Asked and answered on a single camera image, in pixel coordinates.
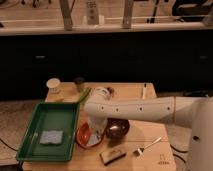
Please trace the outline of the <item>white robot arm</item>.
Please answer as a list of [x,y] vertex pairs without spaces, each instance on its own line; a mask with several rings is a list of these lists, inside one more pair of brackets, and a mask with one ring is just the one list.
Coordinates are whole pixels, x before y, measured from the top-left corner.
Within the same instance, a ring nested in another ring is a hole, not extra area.
[[213,171],[213,96],[114,100],[106,88],[97,87],[86,101],[84,111],[96,130],[108,118],[189,127],[192,131],[186,171]]

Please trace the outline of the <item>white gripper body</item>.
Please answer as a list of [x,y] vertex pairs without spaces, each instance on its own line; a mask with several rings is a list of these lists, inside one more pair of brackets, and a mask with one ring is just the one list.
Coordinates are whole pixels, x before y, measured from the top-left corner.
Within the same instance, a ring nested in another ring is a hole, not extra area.
[[87,123],[93,133],[103,134],[107,127],[108,120],[100,117],[89,117]]

